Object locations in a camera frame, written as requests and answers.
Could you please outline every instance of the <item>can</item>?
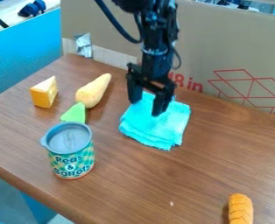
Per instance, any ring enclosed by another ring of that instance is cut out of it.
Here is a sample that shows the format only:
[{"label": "can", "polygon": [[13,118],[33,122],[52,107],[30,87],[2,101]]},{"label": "can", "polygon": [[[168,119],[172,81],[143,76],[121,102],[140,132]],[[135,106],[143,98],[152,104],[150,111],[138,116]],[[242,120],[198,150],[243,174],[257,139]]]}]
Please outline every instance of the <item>can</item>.
[{"label": "can", "polygon": [[40,144],[48,149],[53,172],[61,179],[81,178],[94,166],[92,131],[86,124],[57,124],[40,139]]}]

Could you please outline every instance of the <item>toy carrot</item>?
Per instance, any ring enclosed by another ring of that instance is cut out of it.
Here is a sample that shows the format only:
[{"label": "toy carrot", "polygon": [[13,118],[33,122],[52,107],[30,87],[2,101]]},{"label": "toy carrot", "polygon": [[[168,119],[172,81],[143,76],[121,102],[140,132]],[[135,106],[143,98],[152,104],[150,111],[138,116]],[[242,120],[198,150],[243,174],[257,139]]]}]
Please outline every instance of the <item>toy carrot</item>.
[{"label": "toy carrot", "polygon": [[250,198],[232,194],[229,198],[229,224],[253,224],[253,204]]}]

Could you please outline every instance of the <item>green toy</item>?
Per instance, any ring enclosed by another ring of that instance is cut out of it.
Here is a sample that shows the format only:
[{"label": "green toy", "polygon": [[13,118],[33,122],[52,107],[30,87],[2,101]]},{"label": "green toy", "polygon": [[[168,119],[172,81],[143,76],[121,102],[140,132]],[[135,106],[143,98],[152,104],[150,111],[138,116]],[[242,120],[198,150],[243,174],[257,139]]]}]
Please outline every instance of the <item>green toy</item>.
[{"label": "green toy", "polygon": [[86,107],[82,102],[73,105],[65,114],[60,117],[61,122],[86,122]]}]

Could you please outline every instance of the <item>folded towel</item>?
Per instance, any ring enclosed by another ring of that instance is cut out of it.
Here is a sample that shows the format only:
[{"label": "folded towel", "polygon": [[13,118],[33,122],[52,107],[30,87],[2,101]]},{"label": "folded towel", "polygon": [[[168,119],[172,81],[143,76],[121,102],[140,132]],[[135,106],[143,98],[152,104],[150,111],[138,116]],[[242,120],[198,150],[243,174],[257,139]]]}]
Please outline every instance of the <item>folded towel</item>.
[{"label": "folded towel", "polygon": [[167,111],[152,116],[155,95],[143,92],[143,99],[131,104],[120,118],[119,130],[142,144],[169,151],[182,144],[182,134],[191,113],[184,103],[171,101]]}]

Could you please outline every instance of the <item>wooden table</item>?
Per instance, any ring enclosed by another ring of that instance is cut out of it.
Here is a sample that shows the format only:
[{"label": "wooden table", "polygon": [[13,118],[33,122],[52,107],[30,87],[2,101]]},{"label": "wooden table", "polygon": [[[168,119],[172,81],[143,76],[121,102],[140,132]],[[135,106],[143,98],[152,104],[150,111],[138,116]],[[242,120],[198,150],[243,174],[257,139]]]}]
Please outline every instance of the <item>wooden table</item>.
[{"label": "wooden table", "polygon": [[[95,167],[78,180],[56,178],[39,139],[74,104],[75,90],[104,73],[112,81],[88,111]],[[32,106],[28,88],[54,74],[53,107]],[[145,147],[118,131],[129,106],[124,74],[68,55],[0,94],[0,178],[75,223],[223,224],[228,197],[239,192],[253,199],[255,224],[275,224],[275,116],[178,88],[193,110],[183,145]]]}]

